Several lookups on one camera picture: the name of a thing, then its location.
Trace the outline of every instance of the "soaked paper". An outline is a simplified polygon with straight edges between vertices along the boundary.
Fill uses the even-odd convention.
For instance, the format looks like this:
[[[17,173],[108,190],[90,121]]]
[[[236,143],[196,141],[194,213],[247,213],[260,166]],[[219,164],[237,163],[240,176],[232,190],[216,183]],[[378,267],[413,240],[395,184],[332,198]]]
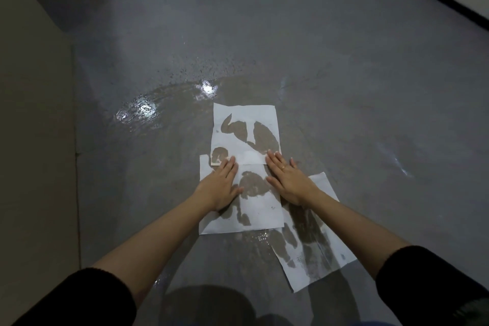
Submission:
[[[319,189],[338,201],[325,173],[309,177]],[[286,204],[284,227],[268,231],[293,292],[297,292],[357,258],[311,210]]]
[[[275,106],[214,104],[211,165],[231,156],[239,165],[264,165],[267,150],[281,151]]]
[[[200,156],[200,180],[211,174],[209,156]],[[265,180],[263,165],[240,165],[234,183],[244,187],[227,208],[210,212],[199,223],[199,234],[264,230],[284,226],[280,196]]]

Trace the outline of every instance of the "black sleeve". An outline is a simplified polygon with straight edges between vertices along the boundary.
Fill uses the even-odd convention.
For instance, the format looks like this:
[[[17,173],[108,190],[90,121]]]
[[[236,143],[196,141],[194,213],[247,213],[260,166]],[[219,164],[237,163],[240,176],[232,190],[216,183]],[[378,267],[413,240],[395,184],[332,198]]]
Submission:
[[[121,280],[101,269],[86,268],[67,277],[14,325],[131,325],[136,310]]]
[[[377,274],[376,285],[381,299],[403,325],[462,325],[474,317],[486,320],[480,308],[489,304],[489,292],[420,246],[391,255]]]

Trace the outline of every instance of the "finger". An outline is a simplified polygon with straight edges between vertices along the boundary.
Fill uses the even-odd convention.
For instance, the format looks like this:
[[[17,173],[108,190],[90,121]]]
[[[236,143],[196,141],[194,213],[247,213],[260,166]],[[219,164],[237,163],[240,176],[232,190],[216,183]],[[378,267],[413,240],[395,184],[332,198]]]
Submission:
[[[235,199],[236,196],[238,196],[240,193],[242,193],[245,190],[244,187],[235,187],[231,191],[231,200]]]
[[[277,151],[277,152],[275,153],[275,157],[276,157],[276,158],[278,159],[278,161],[280,161],[282,164],[287,165],[287,161],[285,161],[284,156],[282,156],[282,154],[281,154],[279,151]]]
[[[273,163],[270,156],[268,156],[268,155],[265,156],[265,162],[268,165],[268,167],[270,168],[270,170],[272,171],[272,173],[275,174],[277,177],[279,177],[281,174],[284,173],[281,168],[279,168],[277,165],[275,165]]]
[[[231,180],[231,182],[234,181],[234,177],[238,173],[238,167],[239,167],[238,163],[235,162],[233,168],[229,171],[229,174],[226,176],[226,179]]]
[[[231,156],[231,158],[229,159],[229,162],[226,164],[223,171],[221,172],[224,176],[227,176],[229,174],[229,172],[231,171],[231,169],[234,166],[235,161],[236,161],[236,158],[234,156]]]
[[[224,159],[224,160],[221,162],[221,165],[219,165],[219,168],[218,168],[218,169],[219,169],[219,170],[223,170],[223,169],[224,169],[224,167],[226,166],[227,162],[228,162],[228,159]]]
[[[277,156],[275,156],[275,154],[272,151],[268,150],[267,155],[268,157],[271,158],[272,162],[275,165],[277,165],[280,169],[282,169],[282,167],[285,166],[278,160]]]
[[[282,186],[282,183],[280,183],[277,178],[266,177],[265,179],[272,185],[272,187],[275,187],[278,193],[282,194],[284,192],[284,186]]]
[[[297,164],[295,163],[293,158],[290,158],[290,166],[293,167],[294,169],[297,169]]]

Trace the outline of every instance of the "person's left arm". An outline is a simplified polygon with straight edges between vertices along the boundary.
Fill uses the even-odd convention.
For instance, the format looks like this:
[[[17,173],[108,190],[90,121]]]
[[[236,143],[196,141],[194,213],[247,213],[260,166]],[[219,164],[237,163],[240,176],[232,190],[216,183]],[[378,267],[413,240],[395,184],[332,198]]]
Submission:
[[[200,181],[195,192],[109,252],[91,268],[70,275],[15,325],[41,323],[132,324],[136,308],[192,228],[242,192],[233,186],[234,156]]]

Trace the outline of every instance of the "concrete floor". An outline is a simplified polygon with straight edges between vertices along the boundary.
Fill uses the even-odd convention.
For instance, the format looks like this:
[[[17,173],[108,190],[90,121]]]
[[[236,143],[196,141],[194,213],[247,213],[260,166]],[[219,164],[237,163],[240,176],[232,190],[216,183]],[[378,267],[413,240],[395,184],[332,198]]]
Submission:
[[[487,31],[436,0],[39,2],[75,47],[83,266],[191,193],[216,101],[275,105],[306,173],[489,286]],[[194,232],[136,324],[230,315],[398,323],[358,262],[292,294],[263,233]]]

